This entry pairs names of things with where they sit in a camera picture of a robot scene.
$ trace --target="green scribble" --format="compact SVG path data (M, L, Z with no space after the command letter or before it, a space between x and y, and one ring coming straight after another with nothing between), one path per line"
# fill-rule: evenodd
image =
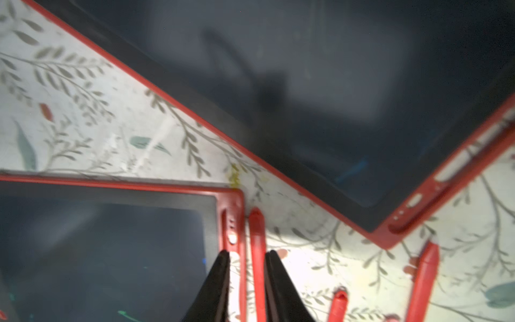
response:
M135 318L133 318L133 317L130 317L130 316L127 314L127 312L125 312L125 311L118 311L118 314L119 314L119 315L123 315L124 317L128 318L128 319L129 319L129 320L131 320L131 321L134 321L134 322L141 322L141 321L136 320L136 319L135 319Z

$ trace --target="yellow stain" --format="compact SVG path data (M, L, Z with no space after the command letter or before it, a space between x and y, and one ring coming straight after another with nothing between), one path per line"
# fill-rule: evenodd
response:
M231 188L239 188L242 182L239 179L239 169L235 163L231 163L231 172L229 176L229 186Z
M270 178L268 178L267 176L265 175L260 175L259 176L259 180L262 182L262 183L267 183L270 181Z

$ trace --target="screen border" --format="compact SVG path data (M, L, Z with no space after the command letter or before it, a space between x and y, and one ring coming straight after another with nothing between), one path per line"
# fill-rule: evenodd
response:
M0 175L0 193L25 197L49 197L73 200L87 200L113 204L177 207L191 209L202 214L204 227L204 244L206 238L218 239L214 258L207 258L213 263L221 250L236 252L239 255L239 310L240 316L246 316L247 305L247 270L245 238L245 201L243 192L230 188L191 187L169 184L145 184L130 182L91 181L49 177L31 177ZM216 218L212 223L204 221L210 214L205 212L206 205L191 205L192 197L214 197L216 200ZM215 226L216 232L208 231Z

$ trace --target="red stylus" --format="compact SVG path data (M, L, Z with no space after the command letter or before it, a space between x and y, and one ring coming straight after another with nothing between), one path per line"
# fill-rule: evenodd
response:
M257 322L266 322L265 303L265 218L258 208L252 208L249 215L250 251L254 273L254 295Z
M327 322L343 322L345 318L345 311L347 310L347 292L341 290L336 292L331 303L331 310Z
M422 256L420 257L415 284L411 293L406 322L423 322L433 284L438 275L438 265L440 263L440 247L436 236L433 236L427 243Z

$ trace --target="leaf pattern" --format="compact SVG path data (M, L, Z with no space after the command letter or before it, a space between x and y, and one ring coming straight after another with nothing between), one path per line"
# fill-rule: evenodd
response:
M64 59L64 62L71 62L72 60L74 60L75 58L77 57L77 54L76 53L72 53L72 54L69 54L65 59Z
M35 23L34 21L27 20L27 19L22 19L22 21L24 23L26 23L34 31L37 31L37 32L42 32L43 31L43 28L40 25L38 25L37 23Z
M75 74L77 74L77 77L79 77L79 78L86 79L84 74L77 68L75 68Z
M144 149L150 143L150 140L151 140L151 138L134 136L134 137L130 138L130 144L137 149ZM170 152L161 143L156 145L154 147L154 149L165 152L168 155L171 155Z
M48 108L48 105L45 103L40 103L39 107L41 109L41 113L43 114L43 116L50 122L54 122L54 116L52 115L50 108Z
M46 56L48 56L48 54L50 53L51 50L52 50L52 47L45 47L45 48L39 50L38 52L36 52L36 54L34 55L34 58L36 58L36 59L45 58Z
M54 54L52 55L52 58L57 59L57 58L61 57L61 55L63 54L63 52L64 52L64 47L63 47L63 46L58 47L58 48L54 51Z
M73 75L67 71L66 69L62 68L62 67L58 67L59 71L61 72L61 74L64 76L64 77L67 77L67 78L73 78Z
M49 72L46 72L46 80L48 80L48 83L50 83L50 85L52 85L52 87L56 90L59 91L59 86L57 86L57 83L56 81L54 80L54 78L52 77L52 74L49 73Z
M9 12L9 16L13 19L16 19L16 10L14 9L14 5L11 0L7 0L7 11Z
M22 31L15 30L14 34L16 36L18 36L18 38L20 38L27 45L31 45L31 46L39 45L39 42L36 39L32 38L31 36L27 35L26 33L22 32Z
M11 61L7 60L7 59L2 58L2 62L4 63L5 66L9 67L12 70L16 70L17 69L16 66L14 66L14 64Z
M297 228L292 228L291 231L299 238L302 238L302 239L307 240L307 241L310 240L303 233L301 233Z
M70 90L68 89L68 86L66 86L66 84L64 83L64 81L62 79L59 80L59 83L61 85L61 88L63 90L63 92L67 95L67 96L71 96L70 94Z
M41 73L37 69L34 69L34 76L36 77L36 80L38 81L39 84L45 86L43 77L41 77Z
M382 314L379 310L370 308L353 308L350 312L347 312L347 317L351 320L376 320L379 322L400 321L400 318L389 320L387 319L388 317Z
M27 139L27 136L25 136L25 133L23 132L21 126L18 124L18 122L14 121L16 124L16 127L18 128L18 151L20 152L20 155L23 159L23 166L24 169L27 171L36 171L37 168L37 160L36 160L36 152L34 151L34 148L30 144L29 140Z
M492 287L485 292L489 300L487 305L491 308L503 309L515 304L515 282L505 283Z

